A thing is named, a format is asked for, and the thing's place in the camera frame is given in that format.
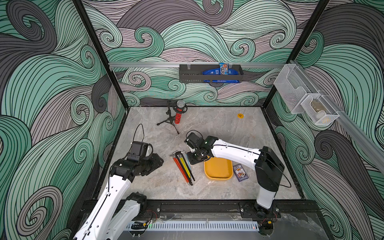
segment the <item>microphone mesh head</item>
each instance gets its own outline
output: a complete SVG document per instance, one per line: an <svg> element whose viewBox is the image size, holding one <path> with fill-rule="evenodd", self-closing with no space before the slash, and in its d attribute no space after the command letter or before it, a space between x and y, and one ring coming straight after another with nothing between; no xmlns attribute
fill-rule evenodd
<svg viewBox="0 0 384 240"><path fill-rule="evenodd" d="M183 108L185 106L185 102L184 100L180 99L179 101L177 101L176 105L178 108Z"/></svg>

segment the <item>red wire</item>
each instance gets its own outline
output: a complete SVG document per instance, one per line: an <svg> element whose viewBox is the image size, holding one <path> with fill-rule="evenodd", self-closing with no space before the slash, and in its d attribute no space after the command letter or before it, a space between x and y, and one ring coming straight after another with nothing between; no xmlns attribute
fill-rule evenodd
<svg viewBox="0 0 384 240"><path fill-rule="evenodd" d="M152 209L148 209L147 211L149 210L151 210L156 215L156 219L157 219L157 214Z"/></svg>
<svg viewBox="0 0 384 240"><path fill-rule="evenodd" d="M273 212L273 214L275 215L275 217L276 217L276 221L277 221L277 215L276 215L276 213ZM266 220L266 218L260 223L260 225L261 225L265 220Z"/></svg>

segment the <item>yellow tray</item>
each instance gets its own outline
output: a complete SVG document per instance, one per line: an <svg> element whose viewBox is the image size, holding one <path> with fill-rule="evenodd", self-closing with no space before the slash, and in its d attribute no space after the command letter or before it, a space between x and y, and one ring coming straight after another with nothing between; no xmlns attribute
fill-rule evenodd
<svg viewBox="0 0 384 240"><path fill-rule="evenodd" d="M213 180L228 180L233 176L232 161L212 157L204 162L204 172L208 178Z"/></svg>

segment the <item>gray marble floor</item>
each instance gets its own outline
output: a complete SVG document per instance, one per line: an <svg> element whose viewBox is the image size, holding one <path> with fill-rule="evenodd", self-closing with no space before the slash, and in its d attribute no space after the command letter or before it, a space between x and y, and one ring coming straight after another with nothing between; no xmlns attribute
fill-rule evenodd
<svg viewBox="0 0 384 240"><path fill-rule="evenodd" d="M240 146L251 148L269 146L282 160L260 108L189 108L182 115L180 124L177 125L179 135L170 124L156 125L167 118L166 111L167 108L136 107L130 109L111 162L125 156L131 146L137 125L142 123L145 132L144 142L153 145L154 153L164 159L164 164L148 176L135 177L124 198L132 192L140 192L149 199L256 199L260 186L257 183L255 170L246 166L244 169L249 178L239 182L235 176L227 181L208 179L204 173L204 164L195 164L191 166L191 170L196 181L193 182L193 186L187 185L170 154L182 150L188 152L188 146L184 143L185 134L192 129L202 133L204 138L211 135ZM244 118L238 118L238 113L242 113ZM139 128L135 140L141 139L142 130ZM287 168L285 168L284 174L292 183ZM284 177L281 184L289 185ZM293 184L292 188L280 187L276 194L276 199L299 198Z"/></svg>

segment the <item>aluminum rail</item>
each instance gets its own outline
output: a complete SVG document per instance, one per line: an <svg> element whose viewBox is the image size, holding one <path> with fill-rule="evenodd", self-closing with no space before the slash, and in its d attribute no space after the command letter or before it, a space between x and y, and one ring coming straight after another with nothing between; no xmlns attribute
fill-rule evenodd
<svg viewBox="0 0 384 240"><path fill-rule="evenodd" d="M300 76L302 81L307 85L309 90L313 93L320 93L322 98L320 102L329 109L333 108L335 112L339 114L339 117L336 119L345 131L351 136L351 138L359 145L362 151L372 160L376 165L376 168L379 169L384 174L384 152L365 134L359 126L344 112L340 107L333 101L332 97L327 95L324 89L321 89L311 77L308 76L306 71L301 67L301 65L296 60L291 60L292 64L296 64L299 68L297 74Z"/></svg>
<svg viewBox="0 0 384 240"><path fill-rule="evenodd" d="M285 63L252 63L252 62L226 62L229 65L240 64L242 68L283 68ZM219 62L155 62L155 61L114 61L109 62L111 68L178 68L180 64L219 64Z"/></svg>

